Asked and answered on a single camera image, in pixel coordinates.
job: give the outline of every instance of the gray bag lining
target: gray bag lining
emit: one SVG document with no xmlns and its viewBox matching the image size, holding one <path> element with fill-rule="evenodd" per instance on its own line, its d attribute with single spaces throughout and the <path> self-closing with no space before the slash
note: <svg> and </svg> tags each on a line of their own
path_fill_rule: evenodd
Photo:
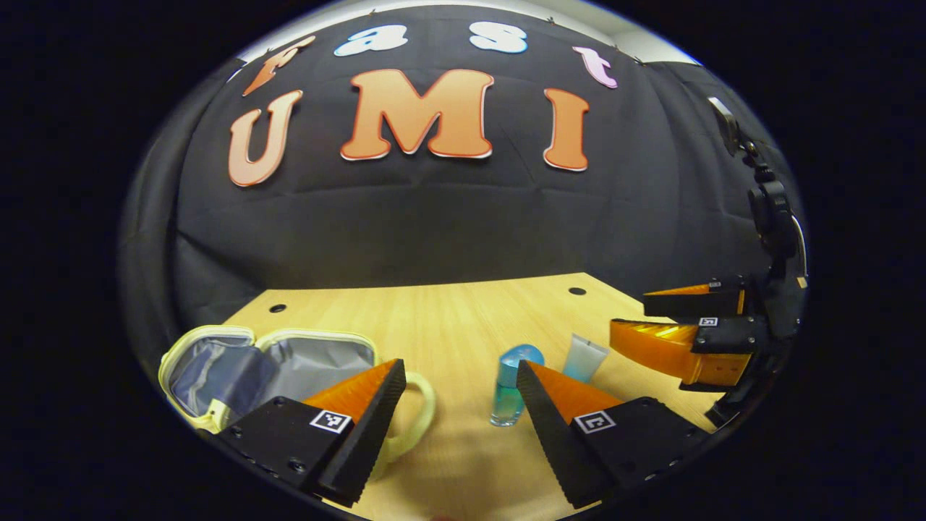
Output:
<svg viewBox="0 0 926 521">
<path fill-rule="evenodd" d="M 349 340 L 290 337 L 265 352 L 246 337 L 205 337 L 182 354 L 169 389 L 192 416 L 208 413 L 211 401 L 219 400 L 234 421 L 277 396 L 310 398 L 373 362 L 370 347 Z"/>
</svg>

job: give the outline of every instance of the white tube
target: white tube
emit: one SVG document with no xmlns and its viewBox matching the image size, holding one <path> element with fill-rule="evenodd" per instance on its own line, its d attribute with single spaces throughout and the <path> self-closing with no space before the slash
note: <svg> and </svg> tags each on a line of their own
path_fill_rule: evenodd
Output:
<svg viewBox="0 0 926 521">
<path fill-rule="evenodd" d="M 608 349 L 573 333 L 572 347 L 569 348 L 569 356 L 566 357 L 563 375 L 588 383 L 609 352 Z"/>
</svg>

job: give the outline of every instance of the bottle cap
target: bottle cap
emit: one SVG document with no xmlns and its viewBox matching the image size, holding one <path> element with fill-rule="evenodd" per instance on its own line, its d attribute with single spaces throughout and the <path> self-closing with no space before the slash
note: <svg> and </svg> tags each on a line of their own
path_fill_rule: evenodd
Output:
<svg viewBox="0 0 926 521">
<path fill-rule="evenodd" d="M 518 364 L 530 360 L 544 365 L 544 354 L 531 344 L 521 344 L 509 349 L 498 359 L 498 384 L 506 388 L 518 386 Z"/>
</svg>

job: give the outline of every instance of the blue bottle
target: blue bottle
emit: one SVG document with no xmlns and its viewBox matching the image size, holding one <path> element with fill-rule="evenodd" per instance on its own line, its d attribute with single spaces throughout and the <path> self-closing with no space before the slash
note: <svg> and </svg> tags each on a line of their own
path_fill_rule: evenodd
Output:
<svg viewBox="0 0 926 521">
<path fill-rule="evenodd" d="M 495 399 L 489 423 L 508 427 L 518 422 L 524 411 L 524 400 L 518 392 L 518 364 L 530 360 L 544 365 L 544 355 L 531 344 L 511 348 L 498 359 L 498 377 L 495 380 Z"/>
</svg>

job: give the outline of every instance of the orange letter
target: orange letter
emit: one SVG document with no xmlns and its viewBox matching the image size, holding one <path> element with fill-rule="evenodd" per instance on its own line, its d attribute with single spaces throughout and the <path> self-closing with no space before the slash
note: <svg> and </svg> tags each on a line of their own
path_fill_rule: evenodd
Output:
<svg viewBox="0 0 926 521">
<path fill-rule="evenodd" d="M 311 44 L 315 41 L 315 36 L 309 36 L 302 42 L 298 44 L 293 44 L 285 51 L 277 53 L 272 57 L 267 58 L 267 61 L 264 62 L 264 67 L 261 68 L 260 72 L 257 73 L 257 77 L 254 79 L 251 84 L 244 89 L 244 94 L 241 97 L 245 97 L 257 90 L 258 87 L 263 85 L 266 82 L 269 82 L 273 79 L 273 75 L 277 73 L 276 69 L 289 63 L 289 60 L 293 59 L 295 54 L 299 52 L 299 49 L 305 47 L 308 44 Z"/>
<path fill-rule="evenodd" d="M 546 164 L 584 171 L 588 159 L 582 153 L 582 115 L 588 112 L 588 102 L 559 89 L 544 89 L 544 95 L 553 103 L 553 140 L 544 150 Z"/>
<path fill-rule="evenodd" d="M 267 134 L 267 146 L 264 155 L 257 161 L 248 157 L 247 149 L 251 144 L 251 130 L 260 117 L 260 109 L 255 108 L 231 124 L 231 145 L 229 146 L 229 177 L 239 186 L 263 183 L 273 174 L 283 159 L 286 148 L 286 131 L 289 129 L 290 114 L 293 105 L 302 97 L 302 91 L 292 91 L 273 101 L 267 107 L 270 113 L 270 129 Z"/>
<path fill-rule="evenodd" d="M 437 135 L 428 142 L 435 155 L 449 158 L 487 158 L 492 144 L 482 128 L 485 89 L 495 79 L 476 70 L 449 70 L 424 97 L 401 70 L 371 70 L 358 74 L 351 84 L 360 88 L 354 136 L 341 147 L 350 161 L 378 159 L 389 153 L 382 139 L 382 118 L 406 154 L 414 154 L 424 136 L 441 119 Z"/>
</svg>

